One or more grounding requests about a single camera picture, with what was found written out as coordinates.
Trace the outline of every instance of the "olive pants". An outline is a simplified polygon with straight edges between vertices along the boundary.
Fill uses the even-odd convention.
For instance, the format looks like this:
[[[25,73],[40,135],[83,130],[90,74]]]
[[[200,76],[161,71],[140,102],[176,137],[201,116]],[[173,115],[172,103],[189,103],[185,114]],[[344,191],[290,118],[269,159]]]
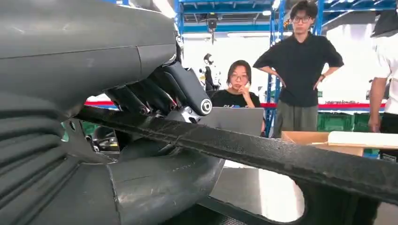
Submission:
[[[316,131],[318,106],[297,107],[279,100],[276,108],[276,122],[273,138],[280,138],[282,131]]]

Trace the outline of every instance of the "cardboard box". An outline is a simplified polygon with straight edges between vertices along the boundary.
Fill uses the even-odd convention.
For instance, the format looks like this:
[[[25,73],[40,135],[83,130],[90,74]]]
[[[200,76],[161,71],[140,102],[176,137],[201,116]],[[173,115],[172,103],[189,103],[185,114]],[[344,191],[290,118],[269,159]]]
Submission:
[[[329,132],[304,132],[304,131],[283,131],[282,140],[302,145],[311,145],[319,149],[330,150],[355,156],[363,156],[364,146],[335,145],[328,143]]]

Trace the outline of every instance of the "woman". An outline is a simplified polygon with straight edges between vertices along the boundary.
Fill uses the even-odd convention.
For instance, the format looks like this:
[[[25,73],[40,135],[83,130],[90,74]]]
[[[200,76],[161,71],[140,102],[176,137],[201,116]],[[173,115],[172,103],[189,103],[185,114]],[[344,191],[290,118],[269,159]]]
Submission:
[[[214,107],[260,107],[259,97],[249,92],[250,84],[252,84],[252,68],[245,60],[238,60],[230,66],[227,84],[226,90],[208,92]]]

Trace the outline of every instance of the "gray floor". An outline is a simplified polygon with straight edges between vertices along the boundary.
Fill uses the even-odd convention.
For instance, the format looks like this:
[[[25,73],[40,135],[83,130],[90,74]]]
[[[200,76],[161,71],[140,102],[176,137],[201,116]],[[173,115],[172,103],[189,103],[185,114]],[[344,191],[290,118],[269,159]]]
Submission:
[[[231,161],[211,196],[278,222],[295,221],[304,212],[303,194],[288,176]],[[374,224],[398,224],[398,207],[382,203]]]

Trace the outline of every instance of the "red stripe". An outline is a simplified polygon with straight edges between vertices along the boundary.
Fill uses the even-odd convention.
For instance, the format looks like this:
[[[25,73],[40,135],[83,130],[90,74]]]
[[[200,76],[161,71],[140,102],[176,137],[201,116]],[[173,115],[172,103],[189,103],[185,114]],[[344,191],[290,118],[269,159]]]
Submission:
[[[111,101],[87,101],[86,105],[103,105],[103,106],[112,106],[114,105]],[[261,103],[261,107],[263,108],[275,108],[276,103]],[[321,109],[355,109],[355,108],[369,108],[369,104],[367,103],[355,103],[355,104],[320,104],[319,108]]]

